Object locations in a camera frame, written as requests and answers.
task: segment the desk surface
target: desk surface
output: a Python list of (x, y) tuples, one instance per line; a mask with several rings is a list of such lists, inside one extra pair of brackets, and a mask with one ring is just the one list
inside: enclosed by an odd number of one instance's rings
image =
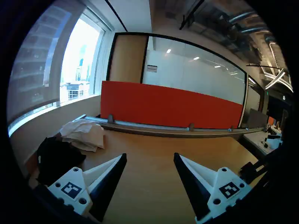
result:
[(104, 216), (107, 223), (195, 223), (194, 211), (173, 162), (183, 156), (213, 170), (240, 168), (257, 159), (231, 137), (177, 139), (105, 131), (105, 149), (82, 151), (83, 170), (122, 153), (127, 164)]
[(267, 155), (270, 152), (274, 151), (274, 149), (271, 148), (271, 144), (269, 142), (267, 142), (268, 147), (267, 148), (264, 147), (265, 138), (267, 138), (268, 135), (269, 135), (268, 132), (259, 131), (255, 133), (245, 134), (243, 135), (243, 137), (249, 142), (251, 142), (253, 145), (255, 145), (255, 147), (263, 155)]

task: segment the orange desk divider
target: orange desk divider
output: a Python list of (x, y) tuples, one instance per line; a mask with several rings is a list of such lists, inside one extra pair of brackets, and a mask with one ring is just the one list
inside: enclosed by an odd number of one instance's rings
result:
[(238, 127), (243, 106), (228, 100), (176, 88), (103, 81), (101, 118), (195, 128)]

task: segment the sky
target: sky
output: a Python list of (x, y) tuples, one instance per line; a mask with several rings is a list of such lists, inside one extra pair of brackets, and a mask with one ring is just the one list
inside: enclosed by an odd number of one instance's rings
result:
[(75, 81), (76, 69), (83, 58), (81, 79), (86, 79), (87, 67), (93, 61), (99, 31), (79, 19), (70, 35), (62, 62), (61, 77), (64, 82)]

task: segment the pipe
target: pipe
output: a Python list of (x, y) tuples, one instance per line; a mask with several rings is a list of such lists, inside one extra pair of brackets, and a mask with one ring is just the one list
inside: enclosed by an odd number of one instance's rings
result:
[(240, 31), (242, 34), (252, 34), (257, 32), (270, 32), (268, 27), (248, 27)]
[(255, 11), (246, 11), (242, 12), (241, 14), (238, 14), (231, 18), (228, 22), (231, 24), (237, 23), (239, 21), (242, 21), (244, 19), (252, 18), (252, 17), (257, 17), (257, 13)]

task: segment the window sill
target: window sill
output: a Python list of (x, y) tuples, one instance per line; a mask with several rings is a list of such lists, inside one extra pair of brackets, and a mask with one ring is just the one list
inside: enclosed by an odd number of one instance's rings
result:
[(87, 97), (82, 97), (82, 98), (79, 98), (79, 99), (75, 99), (75, 100), (70, 100), (70, 101), (66, 101), (66, 102), (63, 102), (60, 104), (60, 106), (51, 106), (49, 108), (46, 108), (46, 109), (43, 109), (41, 111), (38, 111), (34, 114), (31, 114), (27, 117), (24, 117), (22, 120), (20, 120), (19, 122), (17, 122), (14, 126), (12, 126), (9, 130), (8, 130), (8, 136), (11, 137), (11, 135), (19, 128), (21, 127), (22, 125), (24, 125), (25, 123), (27, 123), (28, 121), (42, 115), (42, 114), (45, 114), (49, 111), (52, 111), (56, 108), (60, 108), (60, 107), (63, 107), (65, 105), (68, 105), (68, 104), (71, 104), (71, 103), (75, 103), (75, 102), (78, 102), (78, 101), (81, 101), (81, 100), (85, 100), (85, 99), (88, 99), (88, 98), (92, 98), (92, 97), (96, 97), (96, 96), (99, 96), (99, 94), (94, 94), (94, 95), (89, 95)]

